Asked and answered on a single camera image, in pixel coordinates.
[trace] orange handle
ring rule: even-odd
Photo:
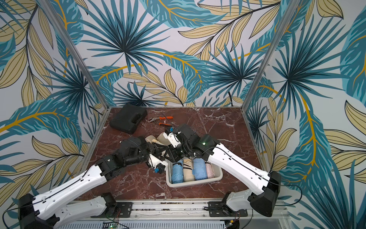
[[[159,122],[159,126],[171,126],[171,125],[170,124],[166,124],[166,123]]]
[[[167,116],[167,119],[172,119],[173,118],[173,116]],[[164,120],[165,119],[165,117],[159,117],[159,119],[160,120]]]

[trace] rolled beige towel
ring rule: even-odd
[[[183,178],[184,182],[194,181],[193,161],[189,158],[183,158]]]

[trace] red marble surface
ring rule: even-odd
[[[101,137],[91,157],[89,166],[96,160],[112,153],[119,147],[119,141],[131,135],[114,130],[109,121],[119,111],[113,108],[105,123]],[[187,123],[199,136],[209,133],[220,140],[229,150],[260,168],[258,157],[250,140],[240,108],[148,108],[147,116],[133,136],[158,136],[165,127],[148,120],[153,117],[173,116],[171,122],[179,126]],[[170,199],[170,198],[215,198],[224,197],[228,191],[242,191],[247,187],[234,176],[223,170],[223,178],[210,184],[183,188],[170,188],[165,173],[157,174],[145,163],[127,167],[126,173],[100,185],[78,200],[89,200],[104,192],[111,192],[116,200],[127,199]]]

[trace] rolled pink towel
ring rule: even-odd
[[[212,164],[210,162],[205,162],[206,171],[207,171],[207,179],[215,178],[215,174],[213,174]]]

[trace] black tool case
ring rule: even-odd
[[[118,114],[109,122],[109,125],[116,130],[133,134],[139,122],[147,115],[146,108],[127,103]]]

